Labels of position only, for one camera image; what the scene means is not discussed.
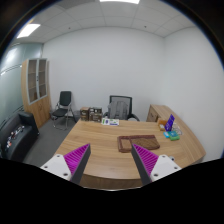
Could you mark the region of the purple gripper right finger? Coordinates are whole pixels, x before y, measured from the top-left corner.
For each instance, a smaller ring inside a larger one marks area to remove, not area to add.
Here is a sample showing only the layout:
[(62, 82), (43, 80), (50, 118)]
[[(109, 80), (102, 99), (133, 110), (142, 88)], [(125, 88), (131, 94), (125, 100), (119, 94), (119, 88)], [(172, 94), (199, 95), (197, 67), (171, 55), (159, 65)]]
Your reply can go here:
[(150, 184), (151, 182), (181, 170), (181, 167), (167, 155), (158, 156), (135, 144), (132, 145), (131, 154), (143, 185)]

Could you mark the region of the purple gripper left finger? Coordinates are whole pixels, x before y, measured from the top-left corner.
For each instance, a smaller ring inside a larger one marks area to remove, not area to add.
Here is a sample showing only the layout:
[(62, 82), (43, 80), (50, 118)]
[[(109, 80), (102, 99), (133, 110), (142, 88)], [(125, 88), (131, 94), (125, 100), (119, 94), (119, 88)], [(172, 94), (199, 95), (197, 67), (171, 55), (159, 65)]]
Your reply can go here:
[(90, 154), (90, 145), (86, 144), (66, 155), (55, 154), (41, 169), (79, 185)]

